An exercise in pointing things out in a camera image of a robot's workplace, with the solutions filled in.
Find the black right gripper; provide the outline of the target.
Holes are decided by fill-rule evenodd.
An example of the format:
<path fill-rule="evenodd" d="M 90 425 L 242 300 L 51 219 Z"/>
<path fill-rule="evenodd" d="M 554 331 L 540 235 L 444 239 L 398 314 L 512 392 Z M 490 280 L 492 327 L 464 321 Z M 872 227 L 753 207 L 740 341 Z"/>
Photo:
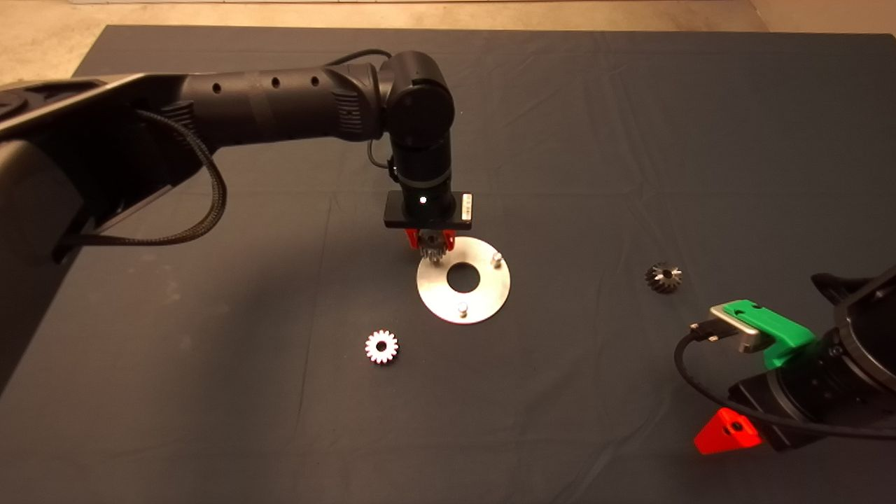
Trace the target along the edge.
<path fill-rule="evenodd" d="M 727 389 L 727 398 L 737 405 L 787 420 L 818 421 L 788 395 L 775 371 L 765 371 L 736 381 Z M 720 408 L 710 416 L 692 442 L 701 455 L 714 455 L 752 449 L 762 444 L 762 438 L 774 451 L 786 452 L 803 449 L 823 440 L 825 436 L 762 422 L 753 425 L 746 415 L 730 408 Z"/>

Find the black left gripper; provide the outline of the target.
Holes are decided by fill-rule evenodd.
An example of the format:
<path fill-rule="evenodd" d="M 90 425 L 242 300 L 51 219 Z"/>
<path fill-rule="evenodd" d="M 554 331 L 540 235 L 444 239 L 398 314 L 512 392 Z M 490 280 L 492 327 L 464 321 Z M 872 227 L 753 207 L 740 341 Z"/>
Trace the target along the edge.
<path fill-rule="evenodd" d="M 406 229 L 412 249 L 419 249 L 419 230 L 442 230 L 445 249 L 454 250 L 455 230 L 473 228 L 473 194 L 450 185 L 391 190 L 385 198 L 384 225 Z"/>

